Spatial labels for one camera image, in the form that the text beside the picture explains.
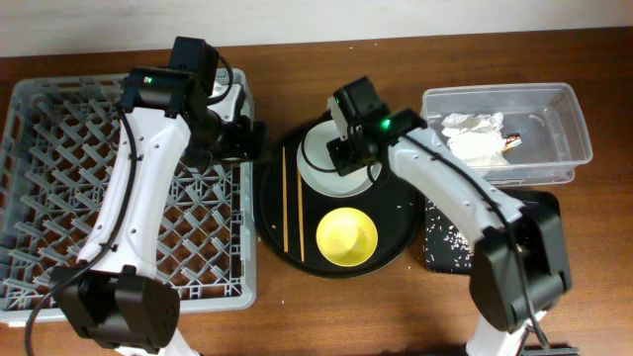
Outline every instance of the crumpled paper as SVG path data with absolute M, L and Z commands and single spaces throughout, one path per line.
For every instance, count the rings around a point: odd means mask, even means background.
M 449 137 L 451 152 L 473 167 L 508 165 L 501 155 L 505 140 L 501 136 L 503 114 L 451 114 L 444 118 L 442 133 Z

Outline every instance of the wooden chopstick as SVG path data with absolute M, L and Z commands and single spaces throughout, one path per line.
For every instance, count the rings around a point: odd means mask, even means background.
M 282 148 L 283 154 L 283 199 L 284 199 L 284 253 L 288 253 L 288 185 L 286 182 L 286 146 Z
M 301 261 L 304 262 L 304 195 L 301 190 L 301 172 L 297 167 L 297 200 L 299 202 L 299 243 L 301 245 Z

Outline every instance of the brown tabletop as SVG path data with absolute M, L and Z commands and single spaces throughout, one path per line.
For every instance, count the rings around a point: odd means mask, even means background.
M 319 115 L 325 98 L 369 75 L 392 109 L 419 111 L 429 88 L 566 82 L 585 113 L 593 161 L 576 180 L 543 187 L 561 203 L 574 288 L 543 321 L 550 341 L 585 355 L 633 353 L 633 28 L 222 48 L 247 76 L 256 117 L 273 138 Z M 0 59 L 0 112 L 33 77 L 125 73 L 164 65 L 168 50 Z M 183 314 L 205 355 L 379 354 L 464 343 L 479 313 L 468 278 L 426 271 L 420 241 L 384 269 L 327 280 L 257 244 L 257 299 L 245 311 Z M 4 355 L 21 355 L 23 328 L 0 325 Z M 35 329 L 40 355 L 112 355 L 67 322 Z

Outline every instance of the round white plate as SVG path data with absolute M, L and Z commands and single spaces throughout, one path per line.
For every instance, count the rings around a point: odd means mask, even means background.
M 334 164 L 329 158 L 327 147 L 328 142 L 338 137 L 336 124 L 330 120 L 310 129 L 304 140 L 306 145 L 306 156 L 316 167 L 323 169 L 333 169 Z M 372 182 L 367 177 L 367 168 L 361 168 L 344 177 L 338 173 L 323 173 L 309 167 L 301 154 L 301 147 L 297 149 L 297 166 L 304 181 L 317 192 L 332 198 L 352 197 L 366 191 L 372 186 Z M 372 177 L 378 178 L 381 171 L 381 164 L 372 166 Z

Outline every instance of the white wall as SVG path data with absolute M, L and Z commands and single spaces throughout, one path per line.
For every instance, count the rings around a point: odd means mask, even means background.
M 633 0 L 2 0 L 0 56 L 633 25 Z

